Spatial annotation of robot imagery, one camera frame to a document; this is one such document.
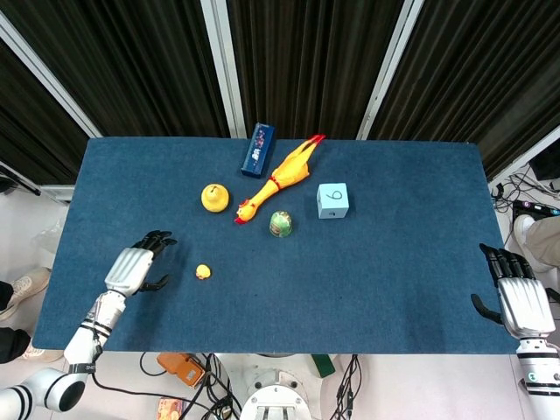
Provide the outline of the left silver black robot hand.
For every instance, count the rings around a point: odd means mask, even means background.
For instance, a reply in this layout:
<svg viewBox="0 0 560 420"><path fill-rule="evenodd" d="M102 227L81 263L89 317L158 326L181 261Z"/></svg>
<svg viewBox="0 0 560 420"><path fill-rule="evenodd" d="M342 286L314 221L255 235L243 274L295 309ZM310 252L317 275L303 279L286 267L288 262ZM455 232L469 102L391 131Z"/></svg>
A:
<svg viewBox="0 0 560 420"><path fill-rule="evenodd" d="M107 290L129 298L138 292L159 291L164 288L170 281L169 274L157 282L148 282L146 277L162 251L177 242L172 238L171 231L153 230L131 247L125 248L105 277Z"/></svg>

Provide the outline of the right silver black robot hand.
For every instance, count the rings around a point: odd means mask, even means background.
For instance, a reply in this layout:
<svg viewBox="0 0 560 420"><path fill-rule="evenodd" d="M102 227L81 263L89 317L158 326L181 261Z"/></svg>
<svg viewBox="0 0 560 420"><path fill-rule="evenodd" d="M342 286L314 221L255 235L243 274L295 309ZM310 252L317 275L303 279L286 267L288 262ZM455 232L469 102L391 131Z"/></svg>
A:
<svg viewBox="0 0 560 420"><path fill-rule="evenodd" d="M504 326L517 340L549 337L556 330L550 299L558 298L557 293L543 286L524 256L484 243L479 248L486 258L500 309L490 310L479 295L472 294L476 312Z"/></svg>

